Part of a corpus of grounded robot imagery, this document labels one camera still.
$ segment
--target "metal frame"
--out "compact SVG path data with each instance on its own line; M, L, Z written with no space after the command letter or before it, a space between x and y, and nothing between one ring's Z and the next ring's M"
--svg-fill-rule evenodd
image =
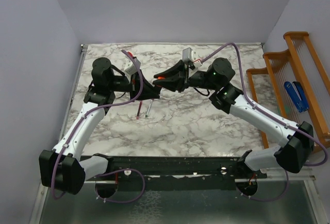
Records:
M48 192L48 188L40 184L29 224L40 223L41 214L42 214L43 206L46 201L47 192Z
M61 128L61 132L60 132L58 140L61 140L63 138L63 136L65 134L65 129L67 128L67 123L68 123L68 119L69 119L69 115L70 115L70 110L71 110L71 106L72 106L73 100L74 100L74 93L76 92L76 89L77 89L77 86L78 86L78 82L79 82L81 71L83 69L87 49L88 49L88 45L84 45L84 44L81 45L81 55L80 55L80 60L79 60L79 64L78 64L78 70L77 70L76 76L74 78L74 83L73 83L71 93L70 93L70 101L68 102L67 109L65 111L65 118L64 118L64 121L63 121L63 125L62 125L62 128Z
M262 169L262 173L267 174L266 179L258 179L258 181L285 181L286 176L283 169ZM303 167L298 174L288 172L290 181L314 181L315 176L312 174L312 169ZM235 182L247 182L247 179L235 179Z
M101 45L113 45L113 44L123 44L123 43L103 43ZM211 46L222 46L225 44L225 42L125 42L125 44L131 45L131 44L160 44L160 45L211 45ZM238 46L261 46L261 42L235 42ZM89 45L100 45L99 43L90 43Z
M308 198L310 200L311 207L315 214L316 222L318 224L328 224L327 216L324 211L322 201L320 199L319 193L315 187L314 180L305 180L305 187L307 190Z

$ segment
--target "cable clip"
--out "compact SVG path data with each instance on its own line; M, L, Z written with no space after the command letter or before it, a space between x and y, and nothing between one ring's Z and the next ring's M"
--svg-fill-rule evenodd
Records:
M201 59L197 59L196 61L193 62L193 64L195 68L200 68L203 65Z
M255 103L253 106L252 106L252 109L256 109L258 103Z

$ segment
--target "robotic arm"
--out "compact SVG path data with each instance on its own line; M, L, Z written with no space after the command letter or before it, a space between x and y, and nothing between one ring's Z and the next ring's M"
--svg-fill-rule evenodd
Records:
M157 80L153 84L178 92L188 87L214 90L209 99L215 108L247 121L278 144L262 151L247 151L239 161L242 167L248 167L252 171L282 167L289 172L298 173L313 151L314 142L299 132L288 129L288 126L297 126L299 130L313 136L312 126L307 122L297 124L287 120L250 99L249 102L254 104L251 105L243 92L230 83L235 72L227 59L217 58L207 71L199 71L202 62L194 60L193 54L191 48L185 49L183 59L172 68L156 74L154 77ZM268 116L257 111L256 106ZM269 116L282 120L286 125L275 122Z
M121 71L112 65L107 58L96 59L93 63L92 70L93 81L85 95L84 104L77 119L67 134L51 151L44 150L39 156L42 184L50 187L53 179L55 181L55 189L75 195L82 188L84 181L104 172L113 171L110 165L110 161L113 158L106 157L102 154L95 154L86 160L80 161L83 148L90 135L107 114L109 108L99 108L87 116L85 116L85 113L97 106L112 104L115 99L115 92L129 92L130 99L133 99L140 90L140 80L143 81L142 93L137 98L140 101L158 99L161 88L178 92L182 92L188 87L214 90L214 93L209 99L215 108L244 119L277 142L278 146L274 148L262 151L246 151L237 161L235 160L235 166L230 166L232 167L230 173L236 173L240 178L250 178L251 173L261 168L271 167L282 167L287 171L298 173L314 149L313 141L298 132L288 129L287 126L276 123L271 118L257 111L255 109L257 103L253 100L250 101L254 105L249 104L244 98L242 91L230 83L235 72L227 59L217 58L209 66L207 71L200 71L199 68L202 66L202 62L200 60L194 60L192 55L192 49L188 48L184 50L183 59L175 66L154 75L156 80L153 84L155 86L148 83L143 75L142 79L140 79L133 64L127 65L125 70ZM133 59L136 64L140 65L136 57L133 57ZM287 125L297 126L298 129L311 136L313 135L312 126L307 122L298 125L295 122L272 113L260 105L258 107L262 108L269 115L283 120ZM72 134L73 136L70 142L66 144L69 136ZM56 175L53 178L53 168L63 147L65 147L65 150L61 158L59 158ZM173 162L170 168L177 166L175 163ZM213 165L216 166L216 169L209 171L218 175L220 164L213 163ZM184 168L180 171L176 168L175 173L181 175L181 172L204 170L189 167L189 169ZM168 168L164 169L165 175L168 175L169 171L170 169Z
M136 57L133 59L137 65L141 64ZM130 99L133 99L140 90L141 80L143 80L143 90L137 100L158 99L161 90L160 87L152 86L143 75L140 79L133 63L129 63L124 71L121 71L112 65L109 59L103 57L96 59L92 66L93 81L88 87L77 119L52 151L43 150L39 156L41 182L44 186L50 187L56 159L65 147L57 165L55 188L72 194L80 191L84 181L104 173L108 167L108 160L104 156L94 155L84 161L80 161L80 157L89 137L108 113L109 108L99 108L90 115L85 116L85 114L98 106L112 104L115 100L115 92L129 92Z

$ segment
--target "glass panel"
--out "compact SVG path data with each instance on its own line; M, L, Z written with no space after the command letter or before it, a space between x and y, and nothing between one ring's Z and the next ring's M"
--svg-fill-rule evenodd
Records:
M256 197L275 197L283 188L284 182L259 182ZM41 217L41 223L46 224L316 223L303 181L290 182L282 199L268 203L221 190L146 191L131 204L103 203L95 199L93 184L85 184L76 196L68 194L57 201L49 193ZM127 200L136 194L120 192L115 197Z

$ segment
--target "red wire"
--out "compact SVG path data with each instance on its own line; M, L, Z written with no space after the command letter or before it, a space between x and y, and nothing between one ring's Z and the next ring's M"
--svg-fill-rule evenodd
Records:
M250 178L249 182L251 182L251 180L254 179L254 177L256 177L256 173L254 173L254 174L252 175L252 177Z
M142 106L142 102L143 102L143 101L140 101L139 109L138 109L138 113L136 114L136 119L139 119L139 116L140 116L140 110L141 110L141 106Z

